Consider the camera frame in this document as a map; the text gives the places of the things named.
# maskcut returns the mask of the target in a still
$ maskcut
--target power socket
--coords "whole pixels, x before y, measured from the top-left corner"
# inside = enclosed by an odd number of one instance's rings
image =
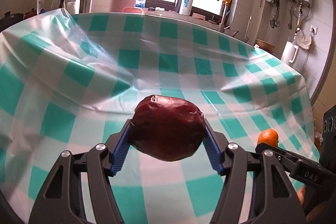
[[[317,27],[314,25],[310,25],[310,31],[314,30],[314,34],[317,34]]]

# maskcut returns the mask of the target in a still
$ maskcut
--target black robotic device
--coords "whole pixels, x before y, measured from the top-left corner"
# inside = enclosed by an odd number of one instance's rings
[[[336,107],[325,114],[325,120],[335,118],[335,114]],[[130,146],[128,124],[129,120],[121,132],[112,134],[105,144],[98,144],[87,153],[61,153],[39,192],[29,224],[89,224],[83,205],[81,172],[88,175],[97,224],[124,223],[108,177],[121,170],[126,158]],[[210,223],[238,223],[249,171],[254,172],[254,177],[246,224],[304,224],[306,215],[325,200],[328,204],[324,211],[311,223],[332,223],[336,219],[335,132],[335,126],[324,132],[320,163],[317,163],[265,143],[257,145],[256,153],[247,152],[238,144],[229,143],[224,134],[213,131],[206,121],[204,147],[213,169],[226,176]],[[285,172],[306,184],[303,207]]]

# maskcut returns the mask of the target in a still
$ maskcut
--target bottle label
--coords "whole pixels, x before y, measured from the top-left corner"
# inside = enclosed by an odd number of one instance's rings
[[[188,8],[189,0],[183,0],[183,7]]]

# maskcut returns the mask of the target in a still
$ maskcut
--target white jug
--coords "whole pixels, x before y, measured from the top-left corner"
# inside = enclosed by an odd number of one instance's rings
[[[292,42],[287,41],[285,49],[283,50],[281,61],[288,66],[293,66],[296,61],[297,54],[299,52],[299,46],[294,45]]]

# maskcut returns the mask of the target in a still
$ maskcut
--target dark red fruit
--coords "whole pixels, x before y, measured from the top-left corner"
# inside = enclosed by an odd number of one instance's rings
[[[139,151],[165,161],[192,156],[205,136],[203,113],[184,99],[151,95],[136,107],[129,142]]]

